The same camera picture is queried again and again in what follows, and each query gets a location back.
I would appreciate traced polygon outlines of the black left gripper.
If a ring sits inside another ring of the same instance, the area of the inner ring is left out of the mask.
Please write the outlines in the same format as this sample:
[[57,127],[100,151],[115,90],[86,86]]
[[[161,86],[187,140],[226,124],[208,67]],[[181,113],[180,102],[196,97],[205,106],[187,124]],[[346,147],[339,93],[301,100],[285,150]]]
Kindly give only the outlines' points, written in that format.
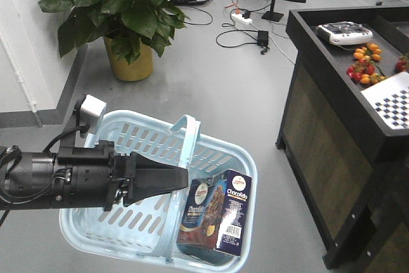
[[108,212],[123,197],[123,206],[178,192],[189,185],[185,168],[162,164],[138,153],[119,154],[112,141],[94,148],[61,146],[58,166],[68,173],[57,188],[58,208],[102,208]]

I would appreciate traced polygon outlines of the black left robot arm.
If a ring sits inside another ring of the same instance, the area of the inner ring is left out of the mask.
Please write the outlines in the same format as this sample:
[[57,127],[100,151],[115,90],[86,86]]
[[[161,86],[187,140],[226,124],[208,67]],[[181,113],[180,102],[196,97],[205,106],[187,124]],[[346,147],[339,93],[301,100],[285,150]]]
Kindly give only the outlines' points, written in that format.
[[59,153],[1,147],[1,209],[128,207],[186,188],[186,168],[119,154],[112,141],[94,148],[62,147]]

